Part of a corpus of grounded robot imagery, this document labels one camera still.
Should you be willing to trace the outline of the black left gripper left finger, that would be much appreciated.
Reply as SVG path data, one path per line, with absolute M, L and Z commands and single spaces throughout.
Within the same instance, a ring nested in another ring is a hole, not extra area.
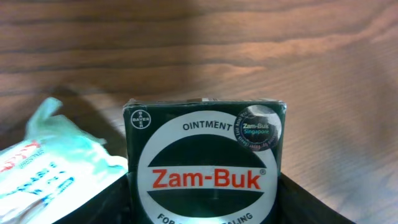
M 131 206 L 127 175 L 101 191 L 54 224 L 130 224 Z

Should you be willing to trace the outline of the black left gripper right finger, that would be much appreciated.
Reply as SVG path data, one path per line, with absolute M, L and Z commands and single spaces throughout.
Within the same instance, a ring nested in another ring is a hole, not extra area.
M 280 224 L 354 224 L 285 174 L 278 180 L 277 220 Z

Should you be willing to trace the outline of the teal wet wipes pack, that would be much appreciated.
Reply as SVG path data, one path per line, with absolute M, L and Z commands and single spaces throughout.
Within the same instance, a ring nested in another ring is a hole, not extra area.
M 61 106 L 47 98 L 24 139 L 1 152 L 1 223 L 55 223 L 127 173 L 127 159 L 57 114 Z

